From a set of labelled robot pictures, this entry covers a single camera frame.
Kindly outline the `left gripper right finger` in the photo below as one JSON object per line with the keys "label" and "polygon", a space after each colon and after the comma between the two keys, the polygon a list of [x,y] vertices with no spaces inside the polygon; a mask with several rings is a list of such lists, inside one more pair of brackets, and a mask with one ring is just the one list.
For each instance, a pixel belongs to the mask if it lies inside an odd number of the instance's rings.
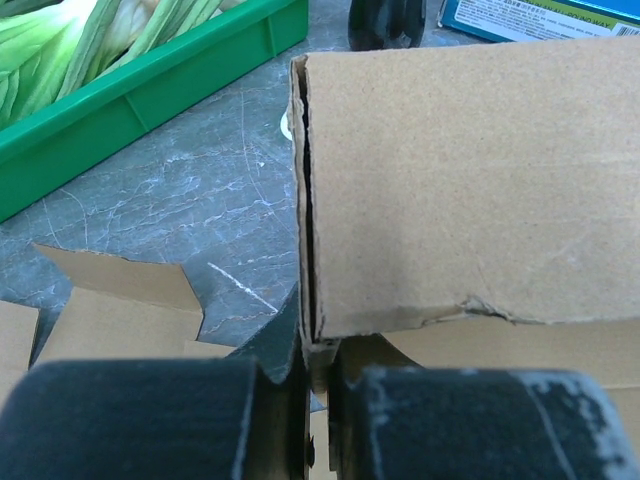
{"label": "left gripper right finger", "polygon": [[341,479],[635,479],[606,392],[549,369],[424,367],[380,335],[343,340],[329,377]]}

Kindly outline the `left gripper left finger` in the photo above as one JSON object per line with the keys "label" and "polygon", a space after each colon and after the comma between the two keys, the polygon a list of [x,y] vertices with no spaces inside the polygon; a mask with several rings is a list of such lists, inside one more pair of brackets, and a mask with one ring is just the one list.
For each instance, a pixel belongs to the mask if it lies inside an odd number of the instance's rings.
{"label": "left gripper left finger", "polygon": [[224,358],[54,361],[1,413],[5,479],[304,479],[299,293]]}

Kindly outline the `large cardboard box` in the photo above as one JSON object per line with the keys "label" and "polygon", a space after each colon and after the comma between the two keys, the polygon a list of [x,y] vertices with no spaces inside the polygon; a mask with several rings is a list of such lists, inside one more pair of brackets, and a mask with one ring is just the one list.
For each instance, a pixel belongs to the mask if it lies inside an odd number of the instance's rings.
{"label": "large cardboard box", "polygon": [[361,53],[290,67],[300,328],[424,367],[582,373],[639,462],[639,40]]}

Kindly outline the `small flat cardboard box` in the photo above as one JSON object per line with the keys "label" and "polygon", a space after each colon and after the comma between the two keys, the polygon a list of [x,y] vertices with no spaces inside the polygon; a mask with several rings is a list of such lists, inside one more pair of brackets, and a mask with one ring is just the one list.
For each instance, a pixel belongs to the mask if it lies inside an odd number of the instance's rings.
{"label": "small flat cardboard box", "polygon": [[178,264],[132,261],[41,245],[71,280],[65,307],[40,354],[35,308],[1,304],[1,394],[30,366],[54,360],[222,358],[232,347],[197,339],[204,310]]}

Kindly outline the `blue rectangular box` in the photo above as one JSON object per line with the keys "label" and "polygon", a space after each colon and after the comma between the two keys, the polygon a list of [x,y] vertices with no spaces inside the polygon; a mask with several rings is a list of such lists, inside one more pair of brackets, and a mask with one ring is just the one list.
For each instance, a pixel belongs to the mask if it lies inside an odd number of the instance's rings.
{"label": "blue rectangular box", "polygon": [[441,4],[437,23],[491,42],[633,36],[639,33],[639,3],[454,0]]}

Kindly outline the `white round pads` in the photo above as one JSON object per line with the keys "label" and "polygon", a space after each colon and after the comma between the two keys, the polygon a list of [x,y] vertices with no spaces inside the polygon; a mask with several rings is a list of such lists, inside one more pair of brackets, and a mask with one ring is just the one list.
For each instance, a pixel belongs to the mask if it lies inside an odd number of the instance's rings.
{"label": "white round pads", "polygon": [[285,111],[280,119],[280,131],[282,135],[289,141],[292,140],[292,134],[289,127],[288,112]]}

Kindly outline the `green plastic tray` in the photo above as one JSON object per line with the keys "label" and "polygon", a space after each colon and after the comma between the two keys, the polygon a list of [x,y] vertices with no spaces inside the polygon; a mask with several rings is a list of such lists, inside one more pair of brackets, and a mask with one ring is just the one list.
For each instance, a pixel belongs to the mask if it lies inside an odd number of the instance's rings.
{"label": "green plastic tray", "polygon": [[3,130],[2,219],[300,43],[308,30],[306,1],[246,1]]}

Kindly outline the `cola glass bottle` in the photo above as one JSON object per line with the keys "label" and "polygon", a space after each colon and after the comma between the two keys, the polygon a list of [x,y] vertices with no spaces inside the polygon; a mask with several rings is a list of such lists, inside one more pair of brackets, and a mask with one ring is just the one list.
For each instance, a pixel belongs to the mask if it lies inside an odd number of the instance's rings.
{"label": "cola glass bottle", "polygon": [[352,51],[420,46],[426,22],[425,0],[352,0],[348,40]]}

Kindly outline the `long green beans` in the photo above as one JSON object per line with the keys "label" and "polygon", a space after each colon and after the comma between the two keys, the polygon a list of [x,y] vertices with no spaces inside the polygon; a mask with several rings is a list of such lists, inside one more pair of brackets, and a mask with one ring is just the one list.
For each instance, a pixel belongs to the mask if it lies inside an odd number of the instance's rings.
{"label": "long green beans", "polygon": [[70,60],[67,95],[202,25],[238,1],[96,1]]}

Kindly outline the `bok choy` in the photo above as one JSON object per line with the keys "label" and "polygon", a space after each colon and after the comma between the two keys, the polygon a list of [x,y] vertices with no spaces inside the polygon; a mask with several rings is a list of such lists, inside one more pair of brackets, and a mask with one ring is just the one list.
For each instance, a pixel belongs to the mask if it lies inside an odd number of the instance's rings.
{"label": "bok choy", "polygon": [[62,1],[1,20],[1,127],[52,104],[94,1]]}

